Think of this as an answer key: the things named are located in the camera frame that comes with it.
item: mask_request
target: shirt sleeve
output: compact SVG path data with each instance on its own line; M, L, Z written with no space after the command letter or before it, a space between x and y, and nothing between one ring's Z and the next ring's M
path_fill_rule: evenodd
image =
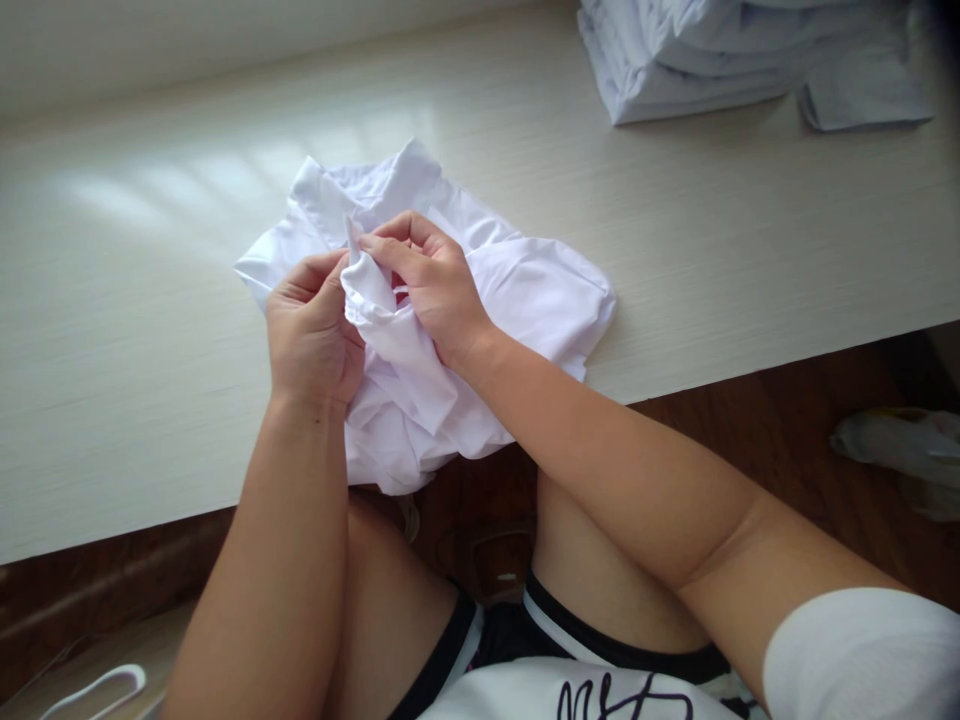
M898 590L822 595L774 633L763 687L776 720L960 718L960 615Z

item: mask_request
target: white table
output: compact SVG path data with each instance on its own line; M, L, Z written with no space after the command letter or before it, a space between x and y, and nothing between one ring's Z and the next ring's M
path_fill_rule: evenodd
M417 135L580 250L620 297L588 381L628 403L960 317L933 94L914 132L817 136L791 98L615 130L533 6L5 128L0 563L236 502L269 378L231 264L305 155Z

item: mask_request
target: thigh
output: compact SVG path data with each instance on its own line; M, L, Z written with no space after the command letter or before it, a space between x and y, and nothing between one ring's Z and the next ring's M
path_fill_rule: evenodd
M577 618L621 643L688 653L710 642L676 596L620 552L542 470L533 573Z
M323 716L384 720L437 646L457 590L356 493L348 528L343 635Z

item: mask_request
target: hand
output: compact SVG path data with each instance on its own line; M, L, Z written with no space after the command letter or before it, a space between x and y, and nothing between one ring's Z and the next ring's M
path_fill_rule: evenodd
M343 315L345 250L304 258L267 298L273 393L346 406L363 378L364 343Z
M413 309L440 360L458 372L493 322L483 309L463 248L422 215L408 210L363 235L360 246L406 283Z

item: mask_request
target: person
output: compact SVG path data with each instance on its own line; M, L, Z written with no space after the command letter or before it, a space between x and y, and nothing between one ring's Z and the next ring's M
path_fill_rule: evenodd
M348 491L364 345L347 255L308 257L267 304L272 394L165 718L960 717L960 616L506 336L423 217L361 244L539 465L524 603L480 610Z

